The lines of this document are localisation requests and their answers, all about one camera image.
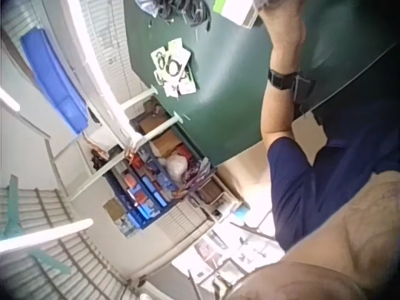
wire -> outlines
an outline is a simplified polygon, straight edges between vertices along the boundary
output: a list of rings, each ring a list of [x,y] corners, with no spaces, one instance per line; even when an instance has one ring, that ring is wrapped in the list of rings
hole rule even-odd
[[[191,27],[207,22],[206,30],[211,28],[211,11],[205,0],[155,0],[157,17],[172,21],[182,15]]]

black wristwatch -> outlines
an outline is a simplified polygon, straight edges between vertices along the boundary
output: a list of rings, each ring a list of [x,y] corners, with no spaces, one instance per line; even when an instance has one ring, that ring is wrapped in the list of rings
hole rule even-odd
[[[274,70],[268,70],[268,80],[269,82],[277,89],[285,90],[291,89],[294,90],[296,85],[296,76],[298,72],[294,72],[291,74],[281,74]]]

hand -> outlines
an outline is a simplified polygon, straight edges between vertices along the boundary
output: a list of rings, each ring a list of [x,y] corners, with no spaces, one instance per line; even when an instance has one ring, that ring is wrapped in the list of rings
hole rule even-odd
[[[272,45],[278,49],[301,48],[306,27],[301,17],[304,0],[254,0],[267,27]]]

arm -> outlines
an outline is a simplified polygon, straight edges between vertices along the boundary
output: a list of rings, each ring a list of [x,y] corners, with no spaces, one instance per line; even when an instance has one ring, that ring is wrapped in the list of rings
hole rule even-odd
[[[303,4],[303,0],[280,0],[274,7],[265,5],[259,12],[273,46],[270,68],[281,74],[299,69],[306,35],[301,18]],[[268,83],[261,111],[261,136],[267,149],[283,136],[293,139],[293,109],[292,92],[281,91]]]

fluorescent light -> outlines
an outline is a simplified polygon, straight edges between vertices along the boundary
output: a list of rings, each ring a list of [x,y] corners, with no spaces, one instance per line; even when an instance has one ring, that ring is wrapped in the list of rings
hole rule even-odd
[[[19,103],[15,101],[9,94],[6,93],[5,90],[0,87],[0,98],[6,103],[13,111],[17,113],[21,109]]]
[[[93,225],[92,219],[85,219],[68,225],[59,226],[47,230],[25,234],[0,241],[0,253],[12,251],[20,248],[31,247],[55,239],[62,238],[72,233],[84,230]]]
[[[71,12],[72,22],[74,23],[75,31],[79,42],[81,44],[83,53],[85,55],[85,61],[89,66],[93,77],[95,78],[97,85],[103,95],[104,100],[107,102],[109,109],[114,116],[114,120],[119,122],[120,126],[126,133],[129,134],[134,144],[138,142],[142,136],[136,132],[129,124],[129,119],[125,115],[124,110],[117,102],[109,84],[101,71],[98,60],[96,59],[96,53],[91,44],[88,28],[86,27],[85,19],[82,12],[81,3],[79,0],[68,0],[69,10]]]

